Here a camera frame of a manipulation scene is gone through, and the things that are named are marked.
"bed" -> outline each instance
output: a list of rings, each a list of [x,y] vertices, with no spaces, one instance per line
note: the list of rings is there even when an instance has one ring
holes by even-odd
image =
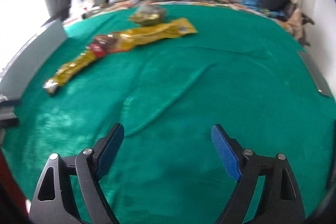
[[[65,27],[68,40],[30,82],[16,108],[21,123],[2,147],[18,185],[31,199],[51,153],[75,155],[120,122],[125,140],[101,180],[119,222],[214,223],[235,187],[211,142],[220,123],[259,155],[287,156],[308,215],[325,194],[334,98],[316,92],[302,47],[273,20],[245,8],[178,4],[162,4],[167,22],[186,17],[197,34],[109,55],[50,97],[43,82],[94,35],[136,27],[127,20],[135,8]],[[88,220],[75,181],[73,188]]]

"gold foil package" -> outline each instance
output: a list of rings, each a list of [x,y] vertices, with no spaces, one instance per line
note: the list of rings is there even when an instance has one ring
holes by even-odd
[[[167,10],[158,5],[142,5],[128,20],[142,27],[148,27],[163,23]]]
[[[164,38],[178,38],[189,33],[197,33],[197,30],[186,18],[179,18],[170,23],[121,31],[118,48],[129,51],[137,45],[149,44]]]
[[[149,44],[164,38],[178,38],[189,33],[197,33],[197,30],[186,18],[180,18],[170,23],[97,35],[75,60],[61,66],[55,75],[44,83],[43,88],[53,95],[58,87],[65,85],[83,68],[106,54],[130,51],[137,45]]]

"green blanket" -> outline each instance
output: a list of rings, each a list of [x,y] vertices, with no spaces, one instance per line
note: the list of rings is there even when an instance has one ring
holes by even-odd
[[[302,48],[267,18],[215,7],[165,8],[168,21],[186,17],[199,33],[109,55],[51,98],[44,80],[94,35],[135,27],[127,21],[134,9],[67,28],[69,39],[31,81],[16,108],[21,124],[5,139],[19,186],[31,199],[51,153],[75,155],[121,122],[124,142],[101,180],[119,221],[211,224],[235,186],[211,142],[211,127],[220,123],[259,155],[284,153],[310,213],[325,194],[336,107],[334,98],[317,93],[297,54]],[[262,181],[246,220],[261,187]],[[74,189],[87,220],[75,183]]]

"blue gripper pad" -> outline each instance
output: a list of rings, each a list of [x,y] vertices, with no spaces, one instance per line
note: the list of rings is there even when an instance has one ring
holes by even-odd
[[[117,128],[113,127],[111,131],[108,134],[110,138],[97,160],[95,177],[98,181],[109,173],[111,165],[124,140],[124,127],[121,124]]]
[[[239,181],[242,176],[239,170],[239,160],[221,131],[216,126],[211,128],[211,140],[222,160],[227,174],[230,177],[233,177],[236,182]]]

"window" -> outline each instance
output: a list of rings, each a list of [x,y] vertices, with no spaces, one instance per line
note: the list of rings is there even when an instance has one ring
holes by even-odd
[[[0,73],[49,17],[44,0],[0,0]]]

